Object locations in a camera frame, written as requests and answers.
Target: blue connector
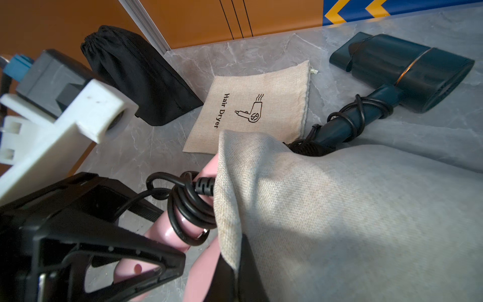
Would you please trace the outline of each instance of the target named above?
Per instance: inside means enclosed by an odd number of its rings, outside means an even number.
[[[34,60],[24,55],[15,55],[10,63],[5,66],[3,73],[21,82],[27,74],[30,67],[32,67]]]

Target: gray cloth bag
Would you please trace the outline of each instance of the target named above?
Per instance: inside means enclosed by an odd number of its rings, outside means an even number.
[[[482,301],[483,175],[380,145],[321,158],[223,131],[221,253],[277,301]]]

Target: coiled cord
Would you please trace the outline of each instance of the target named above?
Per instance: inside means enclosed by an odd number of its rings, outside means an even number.
[[[213,196],[215,178],[200,177],[196,182],[193,182],[197,175],[198,172],[192,171],[186,171],[180,177],[164,172],[153,173],[146,179],[147,190],[128,200],[116,213],[120,215],[132,204],[150,195],[157,200],[168,199],[168,218],[170,219],[174,232],[188,245],[201,245],[208,238],[210,230],[216,228],[216,221],[213,207],[201,199],[199,195]],[[156,179],[172,182],[174,186],[171,189],[163,187],[155,188],[153,181]],[[176,218],[175,208],[189,222],[207,231],[198,238],[192,238],[186,234]]]
[[[387,104],[384,101],[380,101],[380,100],[368,98],[368,97],[361,97],[360,95],[356,94],[354,102],[345,105],[338,112],[333,112],[329,114],[329,116],[327,117],[327,123],[330,122],[335,117],[341,117],[344,120],[346,120],[347,123],[351,126],[351,136],[349,136],[344,141],[344,143],[350,142],[357,136],[361,135],[362,131],[364,131],[364,128],[366,127],[366,113],[364,112],[364,105],[372,105],[380,109],[382,112],[382,116],[379,119],[384,119],[390,116],[394,111],[394,107]],[[345,111],[351,109],[352,107],[357,107],[359,109],[359,114],[361,118],[361,124],[359,128],[357,128],[353,120],[351,120],[350,117],[344,113]]]
[[[327,117],[327,123],[334,118],[340,117],[340,118],[343,118],[351,127],[351,136],[349,136],[344,141],[344,143],[350,142],[357,136],[361,135],[362,131],[364,131],[364,128],[366,127],[366,113],[364,111],[364,105],[371,105],[380,109],[382,112],[382,115],[379,119],[384,119],[390,116],[394,111],[394,107],[387,104],[384,101],[380,101],[380,100],[368,98],[368,97],[361,97],[360,95],[356,94],[354,102],[345,105],[338,112],[333,112],[329,114],[329,116]],[[360,119],[361,119],[361,123],[359,127],[357,127],[354,121],[347,114],[344,113],[345,111],[351,109],[352,107],[357,107],[359,110]],[[294,153],[306,155],[306,156],[314,156],[314,157],[323,156],[335,151],[334,146],[321,146],[313,142],[320,128],[321,128],[320,125],[315,124],[312,126],[312,130],[310,131],[309,135],[305,139],[299,139],[294,141],[291,144],[285,144],[285,145]]]

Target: yellow chevron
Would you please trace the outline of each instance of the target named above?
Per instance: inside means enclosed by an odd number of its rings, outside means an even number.
[[[390,16],[391,14],[383,7],[384,2],[386,1],[387,0],[374,0],[366,7],[366,11],[368,11],[374,18]]]
[[[349,3],[350,0],[339,0],[337,1],[334,6],[327,12],[326,18],[329,19],[330,22],[337,24],[337,23],[345,23],[346,21],[339,15],[344,6]]]

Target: black drawstring pouch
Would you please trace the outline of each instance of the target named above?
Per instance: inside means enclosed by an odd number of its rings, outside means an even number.
[[[162,126],[203,105],[186,82],[140,35],[103,25],[81,45],[92,70],[139,105],[136,113]]]

